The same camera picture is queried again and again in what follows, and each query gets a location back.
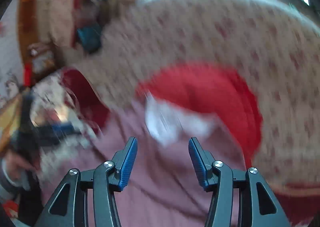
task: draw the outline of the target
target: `person's arm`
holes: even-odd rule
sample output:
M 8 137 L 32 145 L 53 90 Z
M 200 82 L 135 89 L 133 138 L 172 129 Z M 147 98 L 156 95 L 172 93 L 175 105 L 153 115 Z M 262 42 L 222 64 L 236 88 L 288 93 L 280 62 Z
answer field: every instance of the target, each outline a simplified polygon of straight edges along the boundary
M 0 202 L 15 198 L 22 186 L 21 173 L 24 170 L 36 170 L 28 161 L 8 150 L 0 160 Z

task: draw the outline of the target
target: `floral fabric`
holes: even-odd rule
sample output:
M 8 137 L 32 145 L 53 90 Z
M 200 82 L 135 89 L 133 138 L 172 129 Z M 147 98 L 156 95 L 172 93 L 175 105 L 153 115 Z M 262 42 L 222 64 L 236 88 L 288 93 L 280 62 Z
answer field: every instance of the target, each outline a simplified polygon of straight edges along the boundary
M 31 107 L 30 118 L 35 125 L 68 120 L 83 135 L 68 136 L 58 148 L 41 151 L 41 174 L 39 175 L 41 184 L 50 179 L 52 173 L 57 172 L 61 163 L 77 157 L 76 147 L 78 145 L 87 148 L 90 146 L 90 141 L 96 139 L 88 123 L 78 118 L 75 107 L 66 106 L 66 102 L 71 103 L 71 98 L 60 85 L 60 80 L 61 72 L 58 71 L 33 88 L 35 99 Z
M 263 115 L 253 164 L 271 182 L 320 181 L 320 38 L 316 25 L 276 0 L 146 0 L 103 33 L 101 53 L 76 67 L 109 106 L 170 63 L 235 67 Z

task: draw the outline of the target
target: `blue object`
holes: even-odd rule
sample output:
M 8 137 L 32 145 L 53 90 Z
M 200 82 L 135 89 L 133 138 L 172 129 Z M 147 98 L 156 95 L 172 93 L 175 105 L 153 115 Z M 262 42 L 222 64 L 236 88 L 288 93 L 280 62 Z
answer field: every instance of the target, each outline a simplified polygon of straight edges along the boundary
M 84 50 L 93 53 L 101 47 L 101 32 L 102 28 L 98 23 L 77 29 L 77 34 Z
M 198 149 L 196 148 L 195 143 L 192 141 L 192 139 L 189 140 L 188 149 L 193 167 L 196 171 L 196 176 L 198 178 L 199 185 L 205 189 L 209 186 L 207 171 L 198 152 Z
M 128 185 L 133 163 L 137 156 L 137 151 L 138 151 L 138 141 L 135 138 L 127 153 L 127 156 L 124 160 L 124 163 L 120 171 L 120 181 L 118 186 L 121 191 Z
M 51 127 L 54 131 L 71 131 L 74 129 L 71 122 L 56 123 L 52 124 Z

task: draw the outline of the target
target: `blue gripper pad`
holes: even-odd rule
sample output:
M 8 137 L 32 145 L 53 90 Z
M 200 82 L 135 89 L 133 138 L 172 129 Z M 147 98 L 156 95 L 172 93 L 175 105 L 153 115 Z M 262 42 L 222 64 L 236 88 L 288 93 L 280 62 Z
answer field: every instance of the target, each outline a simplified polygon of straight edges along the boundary
M 127 153 L 127 156 L 124 160 L 124 163 L 121 167 L 120 181 L 118 185 L 121 191 L 128 185 L 133 163 L 137 156 L 137 151 L 138 151 L 138 141 L 137 139 L 134 139 Z
M 205 169 L 204 163 L 201 159 L 198 149 L 196 148 L 192 139 L 189 140 L 188 144 L 189 155 L 196 171 L 196 176 L 198 178 L 199 185 L 204 189 L 209 186 L 207 171 Z

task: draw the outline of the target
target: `wall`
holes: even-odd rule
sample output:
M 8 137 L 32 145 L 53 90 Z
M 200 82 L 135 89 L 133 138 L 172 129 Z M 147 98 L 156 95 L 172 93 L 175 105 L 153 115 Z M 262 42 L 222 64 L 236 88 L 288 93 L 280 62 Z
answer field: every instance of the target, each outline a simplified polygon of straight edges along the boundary
M 18 0 L 12 0 L 0 20 L 0 109 L 23 83 L 23 64 L 17 38 Z

